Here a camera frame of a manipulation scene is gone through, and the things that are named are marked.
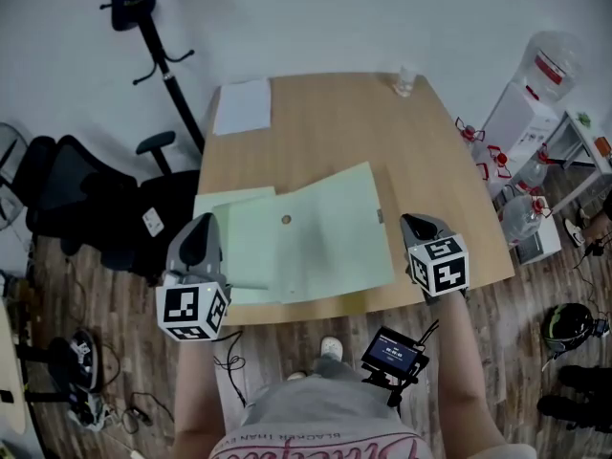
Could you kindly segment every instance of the helmet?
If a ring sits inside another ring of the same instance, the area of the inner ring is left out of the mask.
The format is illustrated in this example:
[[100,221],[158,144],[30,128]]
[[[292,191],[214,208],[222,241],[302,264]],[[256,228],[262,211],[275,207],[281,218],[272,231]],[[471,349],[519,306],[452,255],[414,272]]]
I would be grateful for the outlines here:
[[546,345],[556,354],[574,350],[588,339],[595,328],[589,309],[575,302],[551,308],[542,323]]

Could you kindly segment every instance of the sleeve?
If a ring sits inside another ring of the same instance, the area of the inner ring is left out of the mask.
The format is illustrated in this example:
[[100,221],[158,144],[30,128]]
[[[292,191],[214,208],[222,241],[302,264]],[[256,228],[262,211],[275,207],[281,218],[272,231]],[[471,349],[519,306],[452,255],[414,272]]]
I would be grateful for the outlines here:
[[526,444],[507,444],[489,448],[469,459],[537,459],[536,450]]

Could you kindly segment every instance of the person's left arm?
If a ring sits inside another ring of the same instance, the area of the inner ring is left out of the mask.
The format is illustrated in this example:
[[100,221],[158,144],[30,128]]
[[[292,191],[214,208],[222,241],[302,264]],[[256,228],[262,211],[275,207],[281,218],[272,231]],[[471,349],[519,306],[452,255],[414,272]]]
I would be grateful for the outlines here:
[[181,343],[174,422],[174,459],[206,459],[226,434],[208,342]]

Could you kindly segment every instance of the open folder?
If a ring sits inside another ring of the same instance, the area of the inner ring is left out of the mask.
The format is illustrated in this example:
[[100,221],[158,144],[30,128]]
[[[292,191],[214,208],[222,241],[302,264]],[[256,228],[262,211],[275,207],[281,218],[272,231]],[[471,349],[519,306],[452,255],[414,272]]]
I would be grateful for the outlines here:
[[393,282],[368,163],[289,194],[260,193],[211,208],[232,303],[294,303]]

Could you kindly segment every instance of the orange object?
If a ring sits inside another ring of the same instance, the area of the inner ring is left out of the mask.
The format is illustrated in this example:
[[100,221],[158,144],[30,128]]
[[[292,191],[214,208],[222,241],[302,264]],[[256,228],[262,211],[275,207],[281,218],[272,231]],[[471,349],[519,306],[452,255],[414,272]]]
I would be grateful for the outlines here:
[[612,152],[612,147],[610,146],[610,143],[603,136],[595,140],[595,146],[604,158],[607,158],[608,155]]

